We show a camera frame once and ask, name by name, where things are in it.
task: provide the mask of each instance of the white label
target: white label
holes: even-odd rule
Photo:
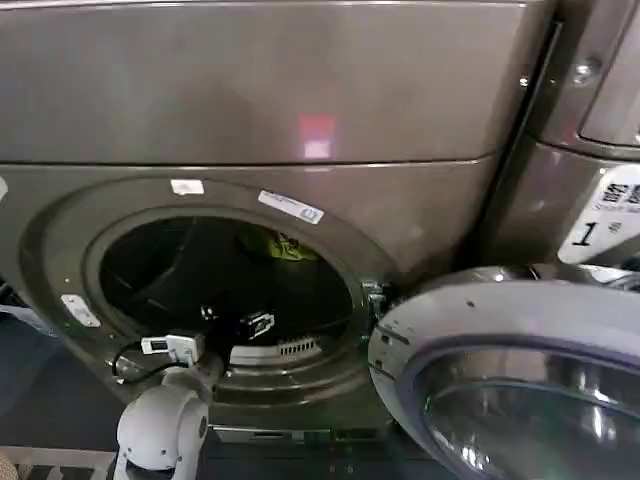
[[[9,187],[7,187],[7,182],[4,181],[4,178],[0,177],[0,201],[2,201],[8,191]]]
[[[171,188],[176,195],[203,195],[204,185],[200,180],[171,180]]]
[[[89,310],[87,302],[80,295],[62,295],[60,297],[69,313],[85,327],[99,327],[100,320]]]
[[[640,235],[640,165],[607,170],[558,250],[564,263],[589,259]]]
[[[293,198],[264,190],[260,192],[258,201],[313,225],[317,225],[324,215],[324,212],[318,208],[314,208]]]

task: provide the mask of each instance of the screw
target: screw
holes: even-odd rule
[[[600,62],[594,59],[579,63],[573,69],[573,84],[584,87],[600,73]]]

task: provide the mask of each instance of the washing machine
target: washing machine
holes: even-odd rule
[[[36,0],[0,18],[0,276],[125,400],[161,360],[114,367],[122,346],[269,312],[230,354],[218,431],[384,430],[373,324],[476,221],[550,2]]]
[[[476,260],[637,269],[638,4],[559,7],[538,91],[492,195]]]

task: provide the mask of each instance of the black cable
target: black cable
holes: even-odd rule
[[[155,374],[160,373],[163,370],[166,370],[167,368],[171,368],[171,367],[188,368],[189,367],[189,365],[183,362],[170,362],[170,363],[165,363],[164,365],[160,365],[159,367],[156,367],[152,370],[149,370],[148,372],[140,375],[138,378],[133,378],[133,379],[122,378],[120,376],[120,372],[118,372],[118,360],[120,360],[122,355],[124,355],[126,352],[130,350],[136,350],[138,352],[142,352],[142,344],[140,340],[126,344],[124,347],[118,350],[118,353],[114,355],[113,360],[111,361],[111,374],[118,379],[118,383],[120,383],[121,385],[133,385],[136,383],[144,382],[145,380],[150,379]]]

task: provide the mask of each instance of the open washer door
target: open washer door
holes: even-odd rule
[[[398,423],[461,478],[638,478],[636,293],[441,285],[382,319],[369,363]]]

